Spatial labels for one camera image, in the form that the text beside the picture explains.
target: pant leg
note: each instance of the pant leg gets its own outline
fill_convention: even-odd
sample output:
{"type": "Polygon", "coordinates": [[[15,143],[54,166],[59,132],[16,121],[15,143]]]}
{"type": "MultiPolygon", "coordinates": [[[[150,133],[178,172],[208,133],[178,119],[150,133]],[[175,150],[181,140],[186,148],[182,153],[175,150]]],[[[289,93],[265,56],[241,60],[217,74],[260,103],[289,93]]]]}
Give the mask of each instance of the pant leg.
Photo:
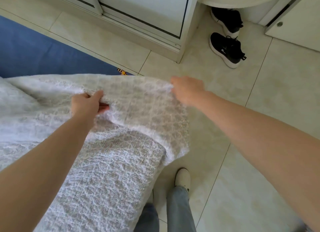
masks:
{"type": "Polygon", "coordinates": [[[196,232],[187,190],[174,187],[167,195],[168,232],[196,232]]]}
{"type": "Polygon", "coordinates": [[[159,217],[155,206],[152,203],[147,203],[142,214],[139,217],[138,223],[133,230],[134,232],[159,232],[159,217]]]}

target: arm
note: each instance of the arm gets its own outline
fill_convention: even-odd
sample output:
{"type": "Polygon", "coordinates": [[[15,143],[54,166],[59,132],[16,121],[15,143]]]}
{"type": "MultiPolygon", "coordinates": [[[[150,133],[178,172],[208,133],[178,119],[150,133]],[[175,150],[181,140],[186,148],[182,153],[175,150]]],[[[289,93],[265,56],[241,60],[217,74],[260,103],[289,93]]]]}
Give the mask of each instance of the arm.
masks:
{"type": "Polygon", "coordinates": [[[315,231],[320,231],[320,140],[272,117],[172,77],[173,93],[211,119],[315,231]]]}
{"type": "Polygon", "coordinates": [[[73,117],[46,140],[0,172],[0,231],[33,231],[58,193],[80,152],[102,91],[72,97],[73,117]]]}

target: sneaker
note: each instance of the sneaker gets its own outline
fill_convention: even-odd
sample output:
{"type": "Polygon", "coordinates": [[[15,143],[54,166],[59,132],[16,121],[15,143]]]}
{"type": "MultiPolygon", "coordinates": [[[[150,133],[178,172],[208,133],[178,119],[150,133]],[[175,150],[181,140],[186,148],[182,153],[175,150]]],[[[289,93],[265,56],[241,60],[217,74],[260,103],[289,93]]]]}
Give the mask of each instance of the sneaker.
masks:
{"type": "Polygon", "coordinates": [[[211,7],[210,14],[215,22],[222,25],[226,36],[238,37],[239,30],[243,27],[239,11],[211,7]]]}
{"type": "Polygon", "coordinates": [[[150,197],[148,198],[146,203],[153,203],[153,189],[152,189],[150,197]]]}
{"type": "Polygon", "coordinates": [[[229,68],[237,68],[241,60],[246,60],[241,51],[241,43],[230,36],[224,37],[219,33],[212,33],[209,39],[211,50],[220,56],[229,68]]]}
{"type": "Polygon", "coordinates": [[[186,168],[180,168],[177,171],[176,178],[174,180],[174,186],[183,186],[186,190],[190,191],[191,178],[189,171],[186,168]]]}

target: black sneaker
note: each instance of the black sneaker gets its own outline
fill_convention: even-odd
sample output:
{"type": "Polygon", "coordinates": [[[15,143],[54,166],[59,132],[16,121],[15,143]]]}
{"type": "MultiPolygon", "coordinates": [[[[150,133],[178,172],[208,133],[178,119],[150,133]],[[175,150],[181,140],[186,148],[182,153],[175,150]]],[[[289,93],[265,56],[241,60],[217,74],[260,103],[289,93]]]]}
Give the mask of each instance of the black sneaker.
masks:
{"type": "Polygon", "coordinates": [[[215,22],[222,25],[226,36],[238,37],[239,30],[243,27],[239,11],[211,7],[210,14],[215,22]]]}
{"type": "Polygon", "coordinates": [[[246,60],[245,54],[241,51],[241,43],[230,36],[224,37],[219,33],[212,33],[209,39],[211,50],[220,56],[230,68],[239,66],[241,60],[246,60]]]}

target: blanket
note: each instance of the blanket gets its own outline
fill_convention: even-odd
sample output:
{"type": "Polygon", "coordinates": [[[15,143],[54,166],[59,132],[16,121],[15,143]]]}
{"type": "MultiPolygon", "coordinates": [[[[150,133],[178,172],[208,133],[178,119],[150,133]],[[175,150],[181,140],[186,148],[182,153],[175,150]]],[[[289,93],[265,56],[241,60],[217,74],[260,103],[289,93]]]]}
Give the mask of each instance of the blanket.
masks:
{"type": "Polygon", "coordinates": [[[163,167],[189,150],[186,108],[171,87],[153,78],[100,74],[0,79],[0,170],[71,117],[72,95],[102,89],[101,102],[110,105],[96,117],[35,231],[134,229],[163,167]]]}

